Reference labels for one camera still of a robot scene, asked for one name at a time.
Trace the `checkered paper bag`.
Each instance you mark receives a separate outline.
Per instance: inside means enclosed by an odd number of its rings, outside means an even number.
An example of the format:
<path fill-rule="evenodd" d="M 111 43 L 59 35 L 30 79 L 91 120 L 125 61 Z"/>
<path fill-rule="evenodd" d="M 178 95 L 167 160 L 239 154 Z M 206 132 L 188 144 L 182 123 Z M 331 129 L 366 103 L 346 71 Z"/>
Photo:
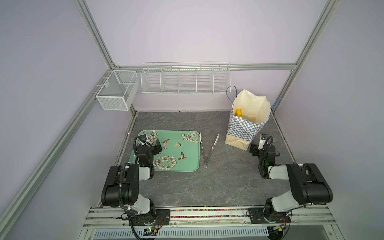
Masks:
<path fill-rule="evenodd" d="M 246 151 L 270 119 L 277 104 L 272 105 L 266 96 L 254 95 L 248 90 L 237 93 L 231 103 L 225 144 Z M 241 118 L 236 117 L 237 109 L 242 110 Z"/>

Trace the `metal tongs with white tips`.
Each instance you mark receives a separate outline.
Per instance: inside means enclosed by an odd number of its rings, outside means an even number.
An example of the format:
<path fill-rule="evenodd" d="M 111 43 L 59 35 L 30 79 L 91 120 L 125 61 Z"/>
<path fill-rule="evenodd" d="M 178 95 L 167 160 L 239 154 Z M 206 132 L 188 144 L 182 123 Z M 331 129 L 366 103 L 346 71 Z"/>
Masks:
<path fill-rule="evenodd" d="M 200 149 L 201 149 L 201 154 L 202 154 L 202 157 L 203 157 L 203 161 L 204 161 L 204 165 L 203 167 L 206 169 L 208 167 L 208 162 L 213 154 L 213 151 L 215 149 L 215 146 L 217 145 L 218 143 L 218 140 L 219 140 L 219 137 L 220 137 L 220 134 L 217 134 L 217 137 L 212 145 L 212 147 L 210 148 L 210 151 L 208 153 L 207 156 L 205 156 L 205 150 L 204 150 L 204 145 L 202 143 L 202 134 L 200 133 Z"/>

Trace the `yellow fake bread loaf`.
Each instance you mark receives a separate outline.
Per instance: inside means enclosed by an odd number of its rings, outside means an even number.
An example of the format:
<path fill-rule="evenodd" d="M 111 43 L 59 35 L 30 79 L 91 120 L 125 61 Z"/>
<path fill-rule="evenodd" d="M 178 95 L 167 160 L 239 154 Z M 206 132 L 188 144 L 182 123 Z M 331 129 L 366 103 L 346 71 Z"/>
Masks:
<path fill-rule="evenodd" d="M 236 117 L 241 118 L 242 116 L 243 116 L 242 110 L 241 109 L 237 109 L 236 110 Z"/>

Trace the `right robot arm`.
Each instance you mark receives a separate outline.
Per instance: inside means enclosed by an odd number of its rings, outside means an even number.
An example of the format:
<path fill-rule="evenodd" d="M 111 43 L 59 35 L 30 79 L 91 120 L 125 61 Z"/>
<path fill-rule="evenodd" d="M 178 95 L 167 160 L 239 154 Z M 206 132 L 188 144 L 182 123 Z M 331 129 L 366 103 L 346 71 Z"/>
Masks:
<path fill-rule="evenodd" d="M 276 223 L 289 220 L 288 213 L 307 205 L 322 205 L 333 200 L 331 187 L 316 164 L 277 165 L 279 154 L 274 145 L 251 144 L 250 153 L 258 157 L 258 169 L 263 179 L 288 181 L 290 189 L 266 200 L 263 208 L 249 208 L 252 223 Z"/>

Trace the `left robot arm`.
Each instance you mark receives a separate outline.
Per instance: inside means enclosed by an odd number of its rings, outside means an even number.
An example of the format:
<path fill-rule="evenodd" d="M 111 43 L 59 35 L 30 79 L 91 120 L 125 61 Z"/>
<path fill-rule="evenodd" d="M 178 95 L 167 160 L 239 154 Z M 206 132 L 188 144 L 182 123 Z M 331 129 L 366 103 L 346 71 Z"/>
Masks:
<path fill-rule="evenodd" d="M 167 226 L 171 211 L 156 210 L 154 202 L 139 193 L 139 183 L 154 176 L 154 156 L 162 151 L 162 146 L 159 142 L 142 144 L 134 150 L 133 163 L 110 167 L 101 195 L 102 205 L 121 208 L 127 215 L 123 219 L 132 221 L 134 226 Z"/>

